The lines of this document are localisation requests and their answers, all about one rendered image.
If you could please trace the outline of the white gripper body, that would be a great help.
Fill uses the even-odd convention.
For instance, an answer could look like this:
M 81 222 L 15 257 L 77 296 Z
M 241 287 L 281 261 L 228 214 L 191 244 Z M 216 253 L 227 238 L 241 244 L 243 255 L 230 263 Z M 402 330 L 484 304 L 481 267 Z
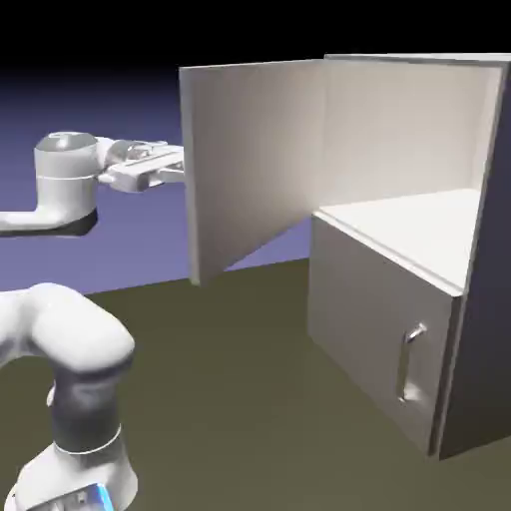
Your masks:
M 157 168 L 151 160 L 167 151 L 165 141 L 116 140 L 106 150 L 98 181 L 119 192 L 142 192 L 151 186 L 150 175 Z

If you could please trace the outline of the white hinged cabinet door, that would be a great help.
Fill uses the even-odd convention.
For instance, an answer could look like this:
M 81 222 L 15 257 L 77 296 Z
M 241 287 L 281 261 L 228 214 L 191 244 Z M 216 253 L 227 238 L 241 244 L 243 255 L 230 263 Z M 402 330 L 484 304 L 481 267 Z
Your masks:
M 179 78 L 190 280 L 204 285 L 315 208 L 324 68 L 196 66 Z

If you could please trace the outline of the white cabinet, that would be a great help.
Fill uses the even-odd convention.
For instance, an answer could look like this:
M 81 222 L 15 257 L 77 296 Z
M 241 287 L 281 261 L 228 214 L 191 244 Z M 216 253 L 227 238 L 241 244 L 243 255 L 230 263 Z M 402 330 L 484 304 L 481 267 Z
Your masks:
M 511 53 L 332 55 L 324 213 L 462 294 L 435 450 L 511 436 Z

